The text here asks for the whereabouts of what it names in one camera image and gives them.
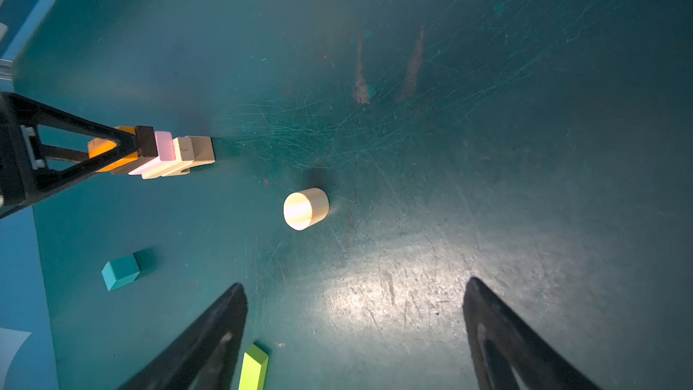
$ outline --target light blue strip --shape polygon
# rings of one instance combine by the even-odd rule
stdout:
[[[29,16],[26,17],[24,24],[22,24],[17,34],[14,35],[12,42],[2,55],[3,59],[14,60],[55,2],[56,0],[39,0],[36,2],[34,9],[32,9]]]

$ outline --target wooden cylinder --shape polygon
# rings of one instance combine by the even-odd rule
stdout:
[[[319,188],[292,193],[284,201],[284,220],[296,230],[316,224],[330,212],[327,195]]]

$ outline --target lime green block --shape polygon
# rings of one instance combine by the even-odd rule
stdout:
[[[243,356],[238,390],[262,390],[265,386],[267,360],[270,358],[260,348],[252,345]]]

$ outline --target pink block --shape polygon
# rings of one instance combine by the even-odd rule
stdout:
[[[144,163],[142,166],[128,173],[128,175],[141,175],[150,169],[157,169],[161,163],[175,160],[173,151],[173,136],[168,131],[155,131],[154,139],[157,141],[159,156],[154,160]]]

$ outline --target blue floor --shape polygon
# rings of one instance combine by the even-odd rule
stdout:
[[[218,160],[35,206],[60,388],[117,387],[234,282],[268,390],[475,388],[472,275],[605,389],[688,388],[692,9],[57,0],[18,92]],[[331,213],[293,231],[311,186]]]

